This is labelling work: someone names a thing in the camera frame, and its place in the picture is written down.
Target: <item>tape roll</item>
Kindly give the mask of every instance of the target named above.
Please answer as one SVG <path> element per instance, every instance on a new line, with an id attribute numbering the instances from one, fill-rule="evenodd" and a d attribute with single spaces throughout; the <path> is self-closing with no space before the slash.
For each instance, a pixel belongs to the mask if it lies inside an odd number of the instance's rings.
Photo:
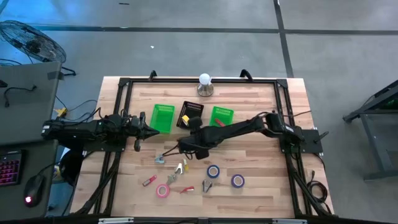
<path id="1" fill-rule="evenodd" d="M 244 178 L 241 174 L 235 174 L 231 178 L 231 185 L 235 188 L 241 188 L 244 185 Z"/>
<path id="2" fill-rule="evenodd" d="M 161 190 L 161 189 L 165 189 L 164 194 L 161 194 L 161 193 L 160 193 L 160 190 Z M 160 184 L 160 185 L 157 186 L 157 188 L 156 188 L 156 195 L 157 195 L 157 197 L 159 197 L 159 198 L 166 198 L 167 196 L 169 196 L 169 193 L 170 193 L 170 188 L 169 188 L 169 186 L 168 186 L 167 184 Z"/>
<path id="3" fill-rule="evenodd" d="M 211 165 L 209 166 L 209 168 L 207 168 L 207 176 L 209 176 L 210 178 L 217 178 L 219 174 L 220 174 L 220 168 L 218 168 L 218 166 Z"/>

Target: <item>blue tape roll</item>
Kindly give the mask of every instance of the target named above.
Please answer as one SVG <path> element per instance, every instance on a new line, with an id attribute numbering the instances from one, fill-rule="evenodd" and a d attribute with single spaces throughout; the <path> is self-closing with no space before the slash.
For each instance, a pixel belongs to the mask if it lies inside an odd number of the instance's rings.
<path id="1" fill-rule="evenodd" d="M 236 180 L 237 179 L 241 179 L 241 183 L 238 185 L 236 182 Z M 241 188 L 241 187 L 243 187 L 243 185 L 244 185 L 244 178 L 243 178 L 243 176 L 241 175 L 241 174 L 235 174 L 235 175 L 233 175 L 232 176 L 232 178 L 231 178 L 231 184 L 232 184 L 232 186 L 233 187 L 235 187 L 235 188 Z"/>
<path id="2" fill-rule="evenodd" d="M 217 170 L 217 173 L 214 174 L 214 175 L 212 175 L 212 174 L 210 173 L 210 170 L 212 170 L 212 169 L 216 169 L 216 170 Z M 207 176 L 209 176 L 210 178 L 217 178 L 217 177 L 219 176 L 219 174 L 220 174 L 220 168 L 218 168 L 218 166 L 216 166 L 216 165 L 211 165 L 211 166 L 209 166 L 209 168 L 207 168 Z"/>

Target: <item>gray desk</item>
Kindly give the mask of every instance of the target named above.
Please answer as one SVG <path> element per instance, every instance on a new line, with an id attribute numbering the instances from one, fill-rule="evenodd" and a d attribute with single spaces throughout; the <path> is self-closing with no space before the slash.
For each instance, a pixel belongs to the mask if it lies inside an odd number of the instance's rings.
<path id="1" fill-rule="evenodd" d="M 58 141 L 41 141 L 11 146 L 0 146 L 2 149 L 23 149 L 24 160 L 22 164 L 22 176 L 19 185 L 0 187 L 0 221 L 21 220 L 26 218 L 42 217 L 47 211 L 50 188 L 52 183 L 52 167 L 43 172 L 46 180 L 43 188 L 43 196 L 40 203 L 33 208 L 24 204 L 24 188 L 26 182 L 36 175 L 42 168 L 55 162 Z"/>
<path id="2" fill-rule="evenodd" d="M 60 69 L 59 62 L 0 67 L 0 79 L 8 88 L 37 86 L 34 91 L 10 90 L 8 108 L 3 97 L 7 88 L 0 88 L 0 146 L 42 140 L 43 122 L 51 118 L 58 87 L 58 79 L 47 74 L 54 76 Z"/>

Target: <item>red object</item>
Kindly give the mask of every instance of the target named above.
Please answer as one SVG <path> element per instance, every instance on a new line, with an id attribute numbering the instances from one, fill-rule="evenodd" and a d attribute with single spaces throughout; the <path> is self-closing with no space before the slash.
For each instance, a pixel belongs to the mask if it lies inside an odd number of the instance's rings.
<path id="1" fill-rule="evenodd" d="M 193 186 L 191 186 L 191 187 L 186 187 L 186 188 L 184 188 L 180 193 L 184 193 L 184 192 L 186 192 L 186 191 L 188 191 L 188 190 L 195 190 L 195 188 L 194 188 Z"/>
<path id="2" fill-rule="evenodd" d="M 214 121 L 216 121 L 216 123 L 217 123 L 218 125 L 220 125 L 221 127 L 225 127 L 225 124 L 222 123 L 218 118 L 214 119 Z"/>
<path id="3" fill-rule="evenodd" d="M 148 186 L 150 183 L 152 183 L 154 180 L 156 180 L 156 178 L 157 178 L 157 176 L 153 175 L 151 178 L 145 180 L 144 183 L 142 183 L 143 186 L 144 187 Z"/>

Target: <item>green plastic container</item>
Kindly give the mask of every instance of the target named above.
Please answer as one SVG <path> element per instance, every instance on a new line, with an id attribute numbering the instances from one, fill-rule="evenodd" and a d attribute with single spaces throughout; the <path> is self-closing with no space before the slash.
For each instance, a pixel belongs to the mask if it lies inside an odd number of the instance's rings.
<path id="1" fill-rule="evenodd" d="M 213 107 L 213 112 L 211 113 L 211 119 L 209 125 L 220 127 L 220 125 L 215 121 L 216 118 L 218 118 L 225 125 L 230 125 L 232 124 L 233 117 L 234 117 L 233 110 L 215 106 Z"/>
<path id="2" fill-rule="evenodd" d="M 172 131 L 173 118 L 174 106 L 155 105 L 150 119 L 150 127 L 160 131 L 160 133 L 168 134 Z"/>

